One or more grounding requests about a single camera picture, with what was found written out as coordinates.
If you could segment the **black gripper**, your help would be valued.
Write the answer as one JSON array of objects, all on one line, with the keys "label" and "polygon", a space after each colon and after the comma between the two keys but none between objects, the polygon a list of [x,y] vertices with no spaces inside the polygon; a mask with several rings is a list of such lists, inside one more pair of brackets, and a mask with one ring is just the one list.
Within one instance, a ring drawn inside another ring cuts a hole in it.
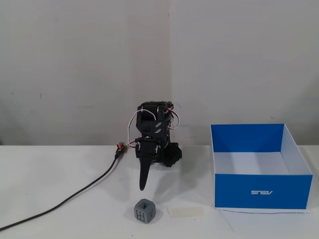
[{"label": "black gripper", "polygon": [[140,190],[145,189],[152,160],[159,160],[161,157],[161,141],[157,138],[139,137],[136,138],[136,158],[140,160]]}]

